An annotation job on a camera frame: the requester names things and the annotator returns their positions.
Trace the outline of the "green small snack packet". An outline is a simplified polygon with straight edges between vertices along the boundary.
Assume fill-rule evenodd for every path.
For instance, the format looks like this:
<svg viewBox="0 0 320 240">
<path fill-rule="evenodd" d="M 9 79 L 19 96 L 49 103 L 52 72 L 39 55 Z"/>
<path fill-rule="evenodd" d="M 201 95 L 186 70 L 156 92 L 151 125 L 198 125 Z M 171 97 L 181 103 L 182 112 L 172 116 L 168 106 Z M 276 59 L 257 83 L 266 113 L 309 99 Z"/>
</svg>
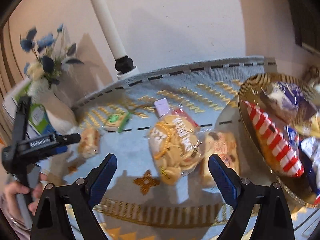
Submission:
<svg viewBox="0 0 320 240">
<path fill-rule="evenodd" d="M 129 118 L 129 112 L 114 112 L 106 119 L 103 128 L 108 132 L 121 133 Z"/>
</svg>

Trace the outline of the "yellow barcode cracker pack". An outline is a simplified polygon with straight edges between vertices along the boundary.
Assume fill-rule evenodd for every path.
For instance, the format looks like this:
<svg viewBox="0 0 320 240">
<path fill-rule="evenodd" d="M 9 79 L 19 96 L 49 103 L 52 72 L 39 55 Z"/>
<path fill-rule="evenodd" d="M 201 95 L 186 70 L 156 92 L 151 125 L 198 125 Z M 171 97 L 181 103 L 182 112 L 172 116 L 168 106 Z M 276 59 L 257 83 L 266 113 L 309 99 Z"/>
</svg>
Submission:
<svg viewBox="0 0 320 240">
<path fill-rule="evenodd" d="M 320 137 L 319 131 L 319 113 L 315 114 L 309 120 L 295 125 L 296 131 L 305 137 Z"/>
</svg>

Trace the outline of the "pink stick sachet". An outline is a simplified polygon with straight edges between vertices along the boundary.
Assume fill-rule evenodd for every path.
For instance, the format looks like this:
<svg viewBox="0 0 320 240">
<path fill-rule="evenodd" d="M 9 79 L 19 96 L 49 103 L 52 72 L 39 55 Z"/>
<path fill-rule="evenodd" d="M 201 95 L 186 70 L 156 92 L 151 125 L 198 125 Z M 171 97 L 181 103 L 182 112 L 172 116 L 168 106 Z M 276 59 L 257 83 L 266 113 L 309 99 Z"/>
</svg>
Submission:
<svg viewBox="0 0 320 240">
<path fill-rule="evenodd" d="M 155 109 L 159 118 L 170 112 L 169 103 L 166 98 L 156 100 L 154 102 Z"/>
</svg>

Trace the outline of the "clear bag round biscuits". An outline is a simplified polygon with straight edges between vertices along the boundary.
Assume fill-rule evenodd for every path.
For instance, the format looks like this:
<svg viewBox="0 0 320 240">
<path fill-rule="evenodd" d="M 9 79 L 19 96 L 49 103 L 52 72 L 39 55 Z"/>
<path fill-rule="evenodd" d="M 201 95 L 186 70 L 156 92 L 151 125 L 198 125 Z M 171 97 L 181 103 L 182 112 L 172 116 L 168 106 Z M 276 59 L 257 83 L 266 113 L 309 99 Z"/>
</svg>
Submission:
<svg viewBox="0 0 320 240">
<path fill-rule="evenodd" d="M 149 148 L 161 181 L 175 185 L 195 170 L 204 157 L 200 129 L 186 118 L 168 113 L 150 129 Z"/>
</svg>

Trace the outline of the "white lamp pole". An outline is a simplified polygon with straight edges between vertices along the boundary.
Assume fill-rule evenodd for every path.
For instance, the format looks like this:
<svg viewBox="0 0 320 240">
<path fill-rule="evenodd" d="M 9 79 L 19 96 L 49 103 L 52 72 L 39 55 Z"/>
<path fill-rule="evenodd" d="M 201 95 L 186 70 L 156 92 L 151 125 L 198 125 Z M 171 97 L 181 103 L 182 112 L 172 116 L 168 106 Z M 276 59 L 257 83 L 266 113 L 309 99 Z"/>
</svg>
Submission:
<svg viewBox="0 0 320 240">
<path fill-rule="evenodd" d="M 120 39 L 106 1 L 91 0 L 91 3 L 114 59 L 117 61 L 126 57 L 126 50 Z"/>
</svg>

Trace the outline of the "orange egg roll pack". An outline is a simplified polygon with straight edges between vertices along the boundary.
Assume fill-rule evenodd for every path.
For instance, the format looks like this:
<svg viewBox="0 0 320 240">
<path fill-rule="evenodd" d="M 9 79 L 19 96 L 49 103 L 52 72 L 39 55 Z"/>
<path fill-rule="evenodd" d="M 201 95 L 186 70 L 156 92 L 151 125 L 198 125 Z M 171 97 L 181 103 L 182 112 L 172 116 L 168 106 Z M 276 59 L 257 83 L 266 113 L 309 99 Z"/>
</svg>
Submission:
<svg viewBox="0 0 320 240">
<path fill-rule="evenodd" d="M 81 133 L 81 139 L 78 145 L 78 153 L 85 159 L 98 154 L 99 150 L 99 131 L 93 127 L 86 128 Z"/>
</svg>

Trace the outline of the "green blue book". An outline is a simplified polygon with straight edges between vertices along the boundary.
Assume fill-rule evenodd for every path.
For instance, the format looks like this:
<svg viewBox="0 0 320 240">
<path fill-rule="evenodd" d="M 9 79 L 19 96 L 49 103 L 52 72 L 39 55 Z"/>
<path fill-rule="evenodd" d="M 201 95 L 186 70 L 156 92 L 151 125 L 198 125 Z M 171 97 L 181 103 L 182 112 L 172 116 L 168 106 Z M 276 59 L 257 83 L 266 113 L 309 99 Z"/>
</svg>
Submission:
<svg viewBox="0 0 320 240">
<path fill-rule="evenodd" d="M 29 87 L 29 79 L 24 79 L 13 87 L 4 97 L 2 103 L 4 114 L 10 124 L 14 123 L 17 101 L 20 96 L 24 95 Z M 55 129 L 50 124 L 48 115 L 43 105 L 31 104 L 29 111 L 29 119 L 27 126 L 27 137 L 33 138 L 48 133 L 55 132 Z"/>
</svg>

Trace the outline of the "blue white artificial flowers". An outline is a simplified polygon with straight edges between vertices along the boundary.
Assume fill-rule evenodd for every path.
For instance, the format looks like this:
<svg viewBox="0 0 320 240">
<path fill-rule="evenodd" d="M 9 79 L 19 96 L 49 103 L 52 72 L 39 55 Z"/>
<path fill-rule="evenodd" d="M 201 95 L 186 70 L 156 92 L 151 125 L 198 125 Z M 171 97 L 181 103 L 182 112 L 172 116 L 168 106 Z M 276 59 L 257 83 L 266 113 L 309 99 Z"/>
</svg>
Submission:
<svg viewBox="0 0 320 240">
<path fill-rule="evenodd" d="M 27 62 L 24 74 L 29 79 L 26 94 L 38 102 L 60 84 L 63 74 L 70 66 L 84 64 L 75 57 L 76 43 L 65 43 L 65 26 L 59 25 L 56 34 L 48 33 L 36 39 L 37 29 L 32 28 L 24 38 L 20 37 L 20 46 L 25 53 L 35 56 L 33 62 Z"/>
</svg>

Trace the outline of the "peach pastry pack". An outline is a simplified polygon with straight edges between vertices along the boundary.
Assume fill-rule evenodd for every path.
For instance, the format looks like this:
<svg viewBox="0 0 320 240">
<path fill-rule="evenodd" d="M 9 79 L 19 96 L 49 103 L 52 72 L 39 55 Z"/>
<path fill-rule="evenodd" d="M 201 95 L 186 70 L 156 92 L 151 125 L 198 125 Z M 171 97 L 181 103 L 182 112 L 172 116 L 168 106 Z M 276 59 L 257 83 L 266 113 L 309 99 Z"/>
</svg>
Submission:
<svg viewBox="0 0 320 240">
<path fill-rule="evenodd" d="M 240 174 L 236 139 L 231 132 L 206 131 L 204 133 L 204 158 L 200 165 L 200 180 L 204 188 L 215 187 L 216 183 L 208 167 L 212 154 L 217 154 L 228 168 Z"/>
</svg>

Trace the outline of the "red biscuit packet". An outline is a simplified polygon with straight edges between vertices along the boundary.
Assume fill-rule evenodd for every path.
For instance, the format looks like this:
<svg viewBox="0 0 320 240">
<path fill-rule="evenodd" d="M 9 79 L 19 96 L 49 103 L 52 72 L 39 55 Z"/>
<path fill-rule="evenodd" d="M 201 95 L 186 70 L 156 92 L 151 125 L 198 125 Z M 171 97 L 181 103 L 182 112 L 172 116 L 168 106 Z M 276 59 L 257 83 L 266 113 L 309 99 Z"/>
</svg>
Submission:
<svg viewBox="0 0 320 240">
<path fill-rule="evenodd" d="M 200 129 L 199 125 L 194 121 L 194 119 L 183 108 L 180 108 L 180 107 L 172 108 L 171 114 L 186 118 L 186 120 L 189 121 L 195 129 Z"/>
</svg>

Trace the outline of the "red white rice cracker bag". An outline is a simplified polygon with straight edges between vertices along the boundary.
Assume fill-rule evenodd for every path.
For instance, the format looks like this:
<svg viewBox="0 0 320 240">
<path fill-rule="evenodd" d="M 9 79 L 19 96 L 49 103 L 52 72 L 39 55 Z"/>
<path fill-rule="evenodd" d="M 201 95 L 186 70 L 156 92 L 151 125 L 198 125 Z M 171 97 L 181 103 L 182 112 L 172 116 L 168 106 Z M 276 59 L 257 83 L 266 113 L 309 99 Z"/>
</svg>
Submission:
<svg viewBox="0 0 320 240">
<path fill-rule="evenodd" d="M 242 101 L 252 123 L 261 153 L 272 171 L 281 176 L 298 178 L 304 173 L 298 150 L 289 143 L 287 125 L 251 102 Z"/>
</svg>

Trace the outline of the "purple snack packet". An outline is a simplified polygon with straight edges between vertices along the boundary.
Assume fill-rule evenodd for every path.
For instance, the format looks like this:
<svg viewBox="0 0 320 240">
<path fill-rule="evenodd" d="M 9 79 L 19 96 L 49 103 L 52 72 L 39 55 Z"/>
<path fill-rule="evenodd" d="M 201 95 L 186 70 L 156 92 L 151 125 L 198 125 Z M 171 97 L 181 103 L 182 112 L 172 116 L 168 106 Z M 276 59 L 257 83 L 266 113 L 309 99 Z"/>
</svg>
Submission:
<svg viewBox="0 0 320 240">
<path fill-rule="evenodd" d="M 319 106 L 309 101 L 295 83 L 272 82 L 261 91 L 260 99 L 287 124 L 294 123 L 299 112 L 302 112 L 302 120 L 306 121 L 319 110 Z"/>
</svg>

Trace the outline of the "dark television screen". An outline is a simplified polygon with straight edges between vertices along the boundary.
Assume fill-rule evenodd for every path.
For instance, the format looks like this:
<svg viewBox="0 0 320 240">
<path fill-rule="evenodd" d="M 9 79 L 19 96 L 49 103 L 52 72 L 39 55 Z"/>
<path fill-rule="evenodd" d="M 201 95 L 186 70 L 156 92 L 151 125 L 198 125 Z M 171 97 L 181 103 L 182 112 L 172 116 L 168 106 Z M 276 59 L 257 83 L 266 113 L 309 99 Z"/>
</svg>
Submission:
<svg viewBox="0 0 320 240">
<path fill-rule="evenodd" d="M 296 45 L 319 55 L 319 0 L 288 0 Z"/>
</svg>

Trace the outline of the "white ceramic vase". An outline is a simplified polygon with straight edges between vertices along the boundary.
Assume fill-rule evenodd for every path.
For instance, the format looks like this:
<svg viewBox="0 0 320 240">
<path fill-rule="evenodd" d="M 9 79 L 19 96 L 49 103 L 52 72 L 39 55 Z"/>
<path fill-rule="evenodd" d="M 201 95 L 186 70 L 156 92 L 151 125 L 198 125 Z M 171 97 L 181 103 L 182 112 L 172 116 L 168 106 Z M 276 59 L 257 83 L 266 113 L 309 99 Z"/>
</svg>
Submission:
<svg viewBox="0 0 320 240">
<path fill-rule="evenodd" d="M 78 125 L 73 111 L 52 91 L 40 91 L 32 99 L 44 107 L 51 126 L 60 134 L 66 134 Z"/>
</svg>

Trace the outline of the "blue white snack packet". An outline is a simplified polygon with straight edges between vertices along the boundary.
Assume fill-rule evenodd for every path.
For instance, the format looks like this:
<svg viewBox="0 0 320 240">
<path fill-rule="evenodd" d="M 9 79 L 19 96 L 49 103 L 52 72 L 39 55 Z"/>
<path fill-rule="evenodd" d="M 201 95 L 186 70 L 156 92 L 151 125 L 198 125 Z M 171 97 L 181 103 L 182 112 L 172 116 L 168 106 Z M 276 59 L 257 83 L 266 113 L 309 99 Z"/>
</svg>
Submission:
<svg viewBox="0 0 320 240">
<path fill-rule="evenodd" d="M 299 159 L 304 167 L 302 178 L 308 182 L 310 191 L 315 195 L 314 204 L 319 204 L 319 137 L 309 136 L 299 139 L 298 132 L 290 126 L 286 128 L 289 143 L 298 150 Z"/>
</svg>

